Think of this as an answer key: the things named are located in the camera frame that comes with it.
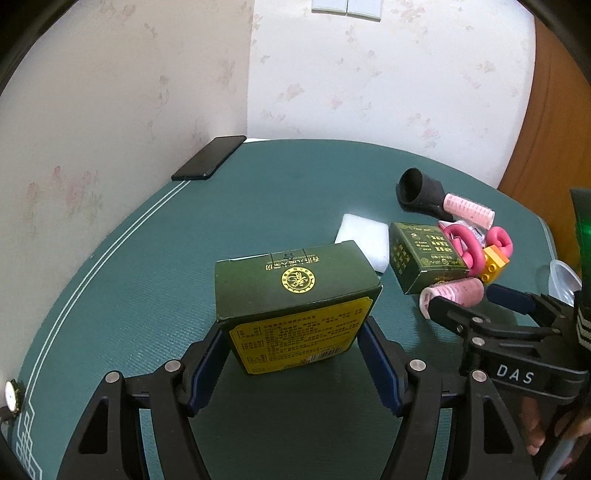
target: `black phone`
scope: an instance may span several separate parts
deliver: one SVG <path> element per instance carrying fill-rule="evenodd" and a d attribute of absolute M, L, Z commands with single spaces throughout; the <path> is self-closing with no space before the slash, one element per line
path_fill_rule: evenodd
<path fill-rule="evenodd" d="M 173 180 L 207 180 L 244 143 L 244 135 L 216 137 L 171 177 Z"/>

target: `gold emblem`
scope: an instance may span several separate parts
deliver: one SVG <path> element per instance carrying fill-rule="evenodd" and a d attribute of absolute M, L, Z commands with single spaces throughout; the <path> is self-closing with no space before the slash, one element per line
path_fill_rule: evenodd
<path fill-rule="evenodd" d="M 306 293 L 312 290 L 316 279 L 314 274 L 307 268 L 293 267 L 283 272 L 281 283 L 292 293 Z"/>

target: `blue gripper pad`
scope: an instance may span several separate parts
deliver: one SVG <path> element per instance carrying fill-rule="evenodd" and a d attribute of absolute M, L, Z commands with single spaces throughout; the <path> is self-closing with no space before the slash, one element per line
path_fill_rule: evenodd
<path fill-rule="evenodd" d="M 535 311 L 535 301 L 531 295 L 496 283 L 488 285 L 486 298 L 522 315 L 529 315 Z"/>
<path fill-rule="evenodd" d="M 192 415 L 207 407 L 229 352 L 228 341 L 222 332 L 218 332 L 191 383 L 191 399 L 187 408 Z"/>
<path fill-rule="evenodd" d="M 367 322 L 364 322 L 359 329 L 357 343 L 375 388 L 378 390 L 382 405 L 389 408 L 394 415 L 400 416 L 402 412 L 402 398 L 398 393 L 400 382 Z"/>

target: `light switch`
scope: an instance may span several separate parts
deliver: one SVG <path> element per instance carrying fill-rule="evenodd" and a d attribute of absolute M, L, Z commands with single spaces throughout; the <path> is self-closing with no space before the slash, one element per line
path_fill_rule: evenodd
<path fill-rule="evenodd" d="M 381 20 L 382 0 L 349 0 L 347 14 Z"/>
<path fill-rule="evenodd" d="M 347 13 L 347 0 L 312 0 L 313 12 Z"/>

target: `white decorative border line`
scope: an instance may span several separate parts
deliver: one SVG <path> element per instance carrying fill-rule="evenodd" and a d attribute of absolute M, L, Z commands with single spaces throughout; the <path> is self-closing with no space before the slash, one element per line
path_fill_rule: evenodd
<path fill-rule="evenodd" d="M 97 262 L 93 265 L 93 267 L 89 270 L 89 272 L 85 275 L 82 279 L 80 284 L 76 287 L 74 293 L 70 296 L 64 307 L 62 308 L 60 314 L 57 316 L 56 321 L 53 323 L 45 342 L 43 343 L 43 347 L 41 347 L 41 351 L 39 351 L 39 355 L 37 356 L 37 360 L 35 361 L 35 365 L 33 366 L 33 370 L 31 371 L 31 376 L 29 377 L 29 381 L 27 383 L 25 389 L 25 407 L 23 412 L 19 415 L 18 418 L 18 426 L 17 426 L 17 444 L 16 444 L 16 454 L 18 459 L 21 461 L 23 467 L 27 470 L 29 476 L 33 480 L 42 480 L 43 478 L 43 470 L 33 457 L 33 440 L 31 438 L 31 427 L 33 426 L 33 419 L 35 418 L 35 409 L 33 408 L 33 404 L 31 402 L 33 392 L 35 391 L 35 385 L 37 384 L 37 379 L 39 378 L 39 372 L 43 367 L 43 363 L 53 345 L 53 341 L 56 339 L 57 334 L 59 333 L 61 326 L 63 325 L 65 319 L 70 314 L 70 311 L 82 295 L 82 292 L 86 289 L 88 284 L 92 281 L 95 275 L 99 272 L 99 270 L 105 265 L 108 259 L 119 249 L 121 245 L 140 227 L 144 224 L 144 222 L 150 218 L 153 214 L 155 214 L 158 210 L 160 210 L 169 200 L 171 200 L 178 192 L 180 192 L 183 188 L 189 185 L 189 181 L 185 180 L 176 185 L 172 190 L 170 190 L 166 195 L 164 195 L 159 201 L 154 203 L 141 217 L 139 217 L 113 244 L 103 253 Z M 21 429 L 21 422 L 24 418 L 23 428 Z"/>

